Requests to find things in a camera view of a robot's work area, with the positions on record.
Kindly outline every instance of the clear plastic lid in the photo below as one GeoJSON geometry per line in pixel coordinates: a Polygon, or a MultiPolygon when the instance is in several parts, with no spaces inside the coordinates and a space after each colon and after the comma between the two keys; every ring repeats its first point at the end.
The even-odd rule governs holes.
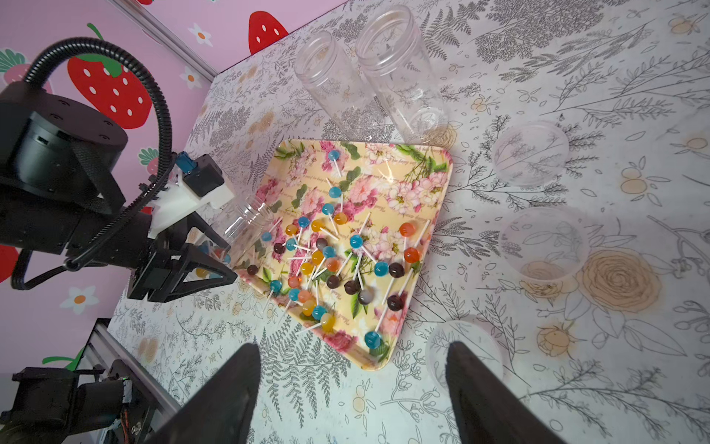
{"type": "Polygon", "coordinates": [[[503,258],[522,279],[552,283],[576,273],[587,257],[589,243],[574,210],[528,208],[501,227],[503,258]]]}
{"type": "Polygon", "coordinates": [[[448,391],[446,360],[452,342],[462,342],[498,379],[503,380],[503,358],[493,338],[478,325],[463,320],[439,324],[427,341],[427,370],[442,390],[448,391]]]}
{"type": "Polygon", "coordinates": [[[496,175],[520,187],[541,185],[560,174],[567,157],[567,136],[546,121],[514,126],[493,145],[496,175]]]}

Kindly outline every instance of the pink wallpaper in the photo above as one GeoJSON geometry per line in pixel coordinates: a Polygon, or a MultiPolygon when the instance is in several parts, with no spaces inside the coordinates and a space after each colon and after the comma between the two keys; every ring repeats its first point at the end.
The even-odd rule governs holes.
{"type": "MultiPolygon", "coordinates": [[[[70,36],[96,36],[87,23],[92,23],[104,39],[132,53],[151,71],[170,107],[173,150],[181,151],[200,113],[209,83],[106,1],[4,2],[0,15],[3,30],[0,37],[0,89],[7,82],[21,78],[26,70],[26,66],[22,65],[30,63],[51,43],[70,36]]],[[[70,64],[80,62],[73,60],[70,64]]],[[[93,69],[102,70],[100,65],[98,68],[93,66],[93,69]]],[[[111,116],[124,128],[131,128],[126,130],[129,142],[113,171],[130,202],[138,194],[138,184],[146,181],[155,163],[151,162],[153,149],[158,145],[155,112],[149,107],[143,124],[145,115],[139,113],[141,110],[148,111],[145,103],[139,107],[137,104],[109,103],[105,96],[97,99],[100,88],[99,94],[92,96],[92,86],[85,82],[86,79],[73,77],[75,82],[70,79],[65,63],[54,72],[49,87],[54,94],[91,105],[86,95],[105,114],[111,114],[110,106],[116,105],[117,114],[111,116]]],[[[114,79],[115,82],[122,80],[120,76],[114,79]]],[[[128,83],[127,92],[139,93],[136,92],[138,90],[129,90],[130,87],[128,83]]],[[[7,249],[0,251],[0,264],[7,255],[7,249]]],[[[58,266],[61,261],[59,256],[35,253],[28,276],[34,277],[58,266]]],[[[77,273],[65,272],[32,291],[12,290],[9,279],[0,282],[0,373],[40,366],[42,359],[49,356],[74,357],[86,342],[96,318],[111,317],[128,276],[127,270],[115,267],[83,269],[77,273]]],[[[6,273],[0,270],[0,279],[3,278],[6,278],[6,273]]],[[[66,364],[53,363],[56,366],[66,364]]]]}
{"type": "Polygon", "coordinates": [[[292,33],[344,0],[139,0],[217,72],[292,33]]]}

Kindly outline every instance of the table surface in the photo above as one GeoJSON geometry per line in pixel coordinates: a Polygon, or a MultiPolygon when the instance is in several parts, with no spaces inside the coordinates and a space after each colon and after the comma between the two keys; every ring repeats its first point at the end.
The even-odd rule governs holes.
{"type": "MultiPolygon", "coordinates": [[[[354,58],[393,1],[350,0],[214,81],[186,150],[251,192],[286,137],[341,139],[293,74],[327,29],[354,58]]],[[[575,443],[710,441],[710,19],[707,0],[409,1],[450,106],[455,170],[391,362],[363,372],[244,283],[172,303],[121,299],[109,330],[180,402],[245,342],[263,374],[250,443],[458,443],[425,364],[452,319],[491,333],[503,380],[575,443]],[[544,119],[570,140],[534,189],[491,170],[502,131],[544,119]],[[504,275],[500,220],[583,211],[590,259],[541,288],[504,275]]],[[[399,140],[391,125],[379,141],[399,140]]],[[[214,212],[206,212],[206,217],[214,212]]]]}

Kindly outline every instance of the plastic jar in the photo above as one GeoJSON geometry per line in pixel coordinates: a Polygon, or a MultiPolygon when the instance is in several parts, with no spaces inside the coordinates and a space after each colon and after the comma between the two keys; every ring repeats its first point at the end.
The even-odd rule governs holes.
{"type": "Polygon", "coordinates": [[[408,144],[426,144],[448,125],[429,55],[412,11],[397,5],[372,19],[356,52],[365,77],[408,144]]]}
{"type": "Polygon", "coordinates": [[[226,245],[220,245],[205,234],[200,236],[195,245],[204,253],[233,267],[241,263],[240,258],[254,248],[261,233],[268,231],[271,224],[273,213],[262,199],[255,195],[237,195],[224,206],[210,225],[226,245]]]}
{"type": "Polygon", "coordinates": [[[372,89],[328,31],[311,37],[296,56],[296,77],[351,141],[370,141],[385,115],[372,89]]]}

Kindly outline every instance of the floral tray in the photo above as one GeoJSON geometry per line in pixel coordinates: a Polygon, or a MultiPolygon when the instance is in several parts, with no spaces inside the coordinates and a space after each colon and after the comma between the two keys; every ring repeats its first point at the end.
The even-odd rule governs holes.
{"type": "MultiPolygon", "coordinates": [[[[374,293],[374,300],[368,305],[361,305],[357,293],[349,295],[345,292],[343,283],[354,278],[359,249],[349,260],[340,277],[341,284],[331,290],[325,285],[325,280],[333,273],[324,272],[318,278],[320,305],[331,314],[335,314],[336,323],[333,333],[324,334],[317,327],[311,330],[355,364],[365,370],[378,370],[388,362],[394,344],[402,330],[405,316],[416,281],[418,271],[431,240],[431,232],[436,225],[444,194],[446,193],[452,172],[452,158],[447,151],[431,146],[409,146],[393,144],[365,144],[362,142],[338,142],[291,139],[281,143],[264,174],[256,191],[275,213],[275,220],[282,217],[281,222],[273,231],[273,240],[268,243],[258,241],[255,249],[245,253],[237,270],[239,276],[245,279],[257,291],[269,291],[268,282],[280,280],[283,284],[280,295],[275,297],[279,306],[288,302],[287,292],[290,290],[287,280],[289,276],[298,273],[301,261],[288,261],[295,256],[304,256],[303,250],[286,250],[277,254],[273,245],[286,242],[284,229],[288,224],[297,225],[297,219],[302,216],[309,220],[320,219],[331,232],[333,225],[328,217],[323,215],[323,205],[331,203],[335,212],[340,212],[340,199],[328,196],[330,186],[340,187],[343,192],[342,212],[348,217],[348,222],[337,225],[339,241],[336,242],[325,233],[314,233],[310,228],[304,231],[300,244],[315,247],[318,237],[324,237],[329,245],[335,247],[337,258],[342,262],[350,253],[350,236],[356,234],[362,227],[367,214],[371,213],[361,236],[364,247],[378,261],[398,261],[405,265],[405,276],[398,278],[390,294],[397,293],[405,282],[410,267],[414,274],[403,292],[404,308],[400,311],[388,310],[382,322],[379,333],[382,336],[380,347],[370,350],[364,341],[364,335],[372,330],[379,321],[385,305],[381,305],[383,294],[390,283],[391,277],[377,277],[374,273],[374,263],[362,256],[361,277],[365,287],[374,293]],[[340,158],[337,161],[340,176],[328,153],[338,150],[340,158]],[[408,239],[408,246],[416,241],[426,221],[430,220],[426,232],[418,246],[420,261],[406,264],[403,261],[404,238],[399,232],[402,223],[410,222],[416,229],[415,236],[408,239]],[[250,276],[246,267],[250,264],[259,266],[256,275],[250,276]]],[[[304,327],[317,323],[311,317],[301,313],[298,305],[291,304],[289,314],[304,327]]]]}

